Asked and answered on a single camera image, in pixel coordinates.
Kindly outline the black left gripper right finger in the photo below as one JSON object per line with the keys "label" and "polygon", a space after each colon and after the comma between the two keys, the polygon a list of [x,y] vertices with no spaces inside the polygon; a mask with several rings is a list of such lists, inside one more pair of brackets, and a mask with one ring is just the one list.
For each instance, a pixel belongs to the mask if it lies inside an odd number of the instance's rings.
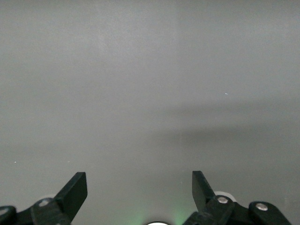
{"label": "black left gripper right finger", "polygon": [[201,171],[192,172],[192,196],[198,211],[182,225],[292,225],[273,204],[254,201],[247,208],[217,195]]}

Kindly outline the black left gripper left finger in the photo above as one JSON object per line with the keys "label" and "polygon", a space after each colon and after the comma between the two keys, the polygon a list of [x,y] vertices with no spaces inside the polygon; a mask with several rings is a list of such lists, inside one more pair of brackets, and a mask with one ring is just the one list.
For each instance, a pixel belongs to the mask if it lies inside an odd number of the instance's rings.
{"label": "black left gripper left finger", "polygon": [[42,198],[23,211],[0,206],[0,225],[72,225],[87,195],[86,173],[77,172],[54,197]]}

